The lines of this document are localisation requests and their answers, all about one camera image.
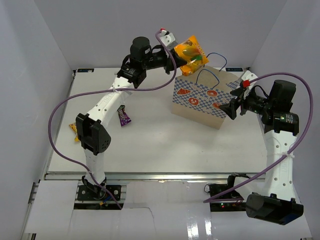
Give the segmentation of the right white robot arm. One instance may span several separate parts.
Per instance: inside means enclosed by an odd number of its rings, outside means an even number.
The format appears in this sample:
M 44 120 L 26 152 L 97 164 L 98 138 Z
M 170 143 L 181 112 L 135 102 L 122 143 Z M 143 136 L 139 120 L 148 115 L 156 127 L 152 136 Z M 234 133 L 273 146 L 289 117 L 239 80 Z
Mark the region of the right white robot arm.
M 226 195 L 236 200 L 242 196 L 248 217 L 278 225 L 286 225 L 304 213 L 304 207 L 296 203 L 293 188 L 293 154 L 289 152 L 299 133 L 299 117 L 291 112 L 296 85 L 285 80 L 275 80 L 269 94 L 260 97 L 249 80 L 241 81 L 239 88 L 231 91 L 234 98 L 220 106 L 231 119 L 237 109 L 258 114 L 264 126 L 263 139 L 267 151 L 264 185 L 256 182 L 242 186 L 232 182 L 225 188 Z

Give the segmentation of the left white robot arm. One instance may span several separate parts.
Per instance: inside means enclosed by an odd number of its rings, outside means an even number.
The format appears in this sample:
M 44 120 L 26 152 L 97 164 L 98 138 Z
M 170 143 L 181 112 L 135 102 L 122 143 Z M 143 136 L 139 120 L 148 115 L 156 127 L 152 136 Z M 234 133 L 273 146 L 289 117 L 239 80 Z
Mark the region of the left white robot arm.
M 104 173 L 104 152 L 111 143 L 107 126 L 131 95 L 131 89 L 137 89 L 147 76 L 147 71 L 164 68 L 168 74 L 186 65 L 186 61 L 173 50 L 177 41 L 172 33 L 159 37 L 159 44 L 151 47 L 144 36 L 136 37 L 130 46 L 130 53 L 123 59 L 116 74 L 110 92 L 86 114 L 78 114 L 75 120 L 77 135 L 86 158 L 88 171 L 82 177 L 82 183 L 94 199 L 99 200 L 106 194 L 106 176 Z

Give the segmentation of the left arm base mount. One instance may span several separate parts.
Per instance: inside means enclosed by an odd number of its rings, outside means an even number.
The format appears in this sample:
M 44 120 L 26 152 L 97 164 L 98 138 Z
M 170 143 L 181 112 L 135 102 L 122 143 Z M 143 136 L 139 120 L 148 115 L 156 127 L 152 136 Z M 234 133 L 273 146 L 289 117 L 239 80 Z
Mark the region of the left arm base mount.
M 119 201 L 121 199 L 122 186 L 121 185 L 106 185 L 105 188 L 113 195 L 113 197 Z M 91 191 L 85 185 L 80 185 L 78 187 L 78 192 L 76 196 L 77 201 L 113 201 L 114 199 L 106 191 L 98 189 L 98 192 L 95 193 Z

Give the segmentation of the orange mango gummy bag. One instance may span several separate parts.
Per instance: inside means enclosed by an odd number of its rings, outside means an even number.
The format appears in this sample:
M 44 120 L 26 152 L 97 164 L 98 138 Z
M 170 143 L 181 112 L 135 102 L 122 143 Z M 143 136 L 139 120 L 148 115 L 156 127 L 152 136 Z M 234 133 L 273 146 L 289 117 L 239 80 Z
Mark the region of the orange mango gummy bag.
M 180 66 L 183 76 L 194 74 L 201 66 L 209 62 L 195 35 L 175 46 L 174 50 L 180 58 L 186 61 L 186 64 Z

